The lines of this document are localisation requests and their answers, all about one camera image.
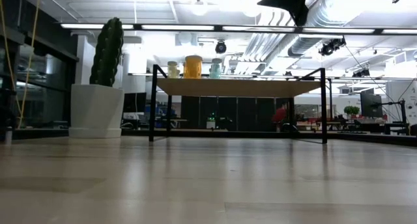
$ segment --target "ceiling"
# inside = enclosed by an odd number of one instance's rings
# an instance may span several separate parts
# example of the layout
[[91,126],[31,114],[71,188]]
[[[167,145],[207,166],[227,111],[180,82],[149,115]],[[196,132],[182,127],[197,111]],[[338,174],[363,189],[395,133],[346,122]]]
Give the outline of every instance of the ceiling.
[[[201,9],[195,0],[42,0],[41,9],[61,22],[104,23],[108,18],[118,17],[124,23],[183,23],[183,24],[229,24],[254,25],[262,24],[262,16],[271,13],[271,8],[255,7],[259,0],[202,0],[207,13],[197,16],[193,12]],[[400,0],[393,4],[391,0],[354,0],[343,4],[331,5],[338,7],[340,14],[355,9],[359,11],[345,26],[353,27],[416,27],[417,0]],[[261,12],[253,17],[254,12]],[[292,21],[282,19],[278,25],[291,24]],[[181,61],[189,55],[189,48],[175,46],[176,33],[128,32],[128,36],[140,36],[147,48],[148,60],[166,65],[170,60]],[[217,55],[214,45],[192,49],[206,61],[215,57],[245,53],[255,35],[251,33],[197,33],[197,37],[225,40],[227,53]],[[417,49],[417,38],[413,36],[346,36],[347,47],[359,63],[370,61],[370,68],[383,71],[391,54],[400,53],[401,49]],[[310,48],[301,59],[277,60],[271,65],[276,74],[292,68],[294,72],[308,72],[320,67],[339,74],[354,68],[357,62],[347,50],[342,48],[329,57],[317,57],[318,48]]]

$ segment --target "plastic container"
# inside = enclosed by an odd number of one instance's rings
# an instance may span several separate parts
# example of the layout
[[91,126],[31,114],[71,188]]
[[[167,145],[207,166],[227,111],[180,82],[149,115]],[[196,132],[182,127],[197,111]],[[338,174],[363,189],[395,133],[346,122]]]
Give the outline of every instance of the plastic container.
[[210,78],[219,79],[222,74],[222,60],[215,58],[211,63]]
[[185,57],[184,78],[201,78],[201,67],[203,58],[198,55],[190,55]]
[[179,71],[178,71],[178,63],[175,61],[168,62],[168,77],[169,78],[178,78]]

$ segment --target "potted cactus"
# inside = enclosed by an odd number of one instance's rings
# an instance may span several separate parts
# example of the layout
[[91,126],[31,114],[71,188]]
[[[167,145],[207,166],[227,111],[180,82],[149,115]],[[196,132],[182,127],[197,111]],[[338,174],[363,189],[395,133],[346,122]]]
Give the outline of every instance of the potted cactus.
[[110,19],[98,35],[90,85],[71,88],[70,137],[112,138],[121,136],[124,93],[113,88],[123,45],[122,22]]

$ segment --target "monitor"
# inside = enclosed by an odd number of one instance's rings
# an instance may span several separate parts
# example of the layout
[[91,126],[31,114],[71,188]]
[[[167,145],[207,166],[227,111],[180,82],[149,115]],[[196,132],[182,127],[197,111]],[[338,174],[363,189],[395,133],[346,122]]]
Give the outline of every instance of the monitor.
[[145,112],[146,92],[124,94],[124,113],[143,113]]
[[360,93],[360,107],[364,117],[382,117],[382,99],[376,94]]

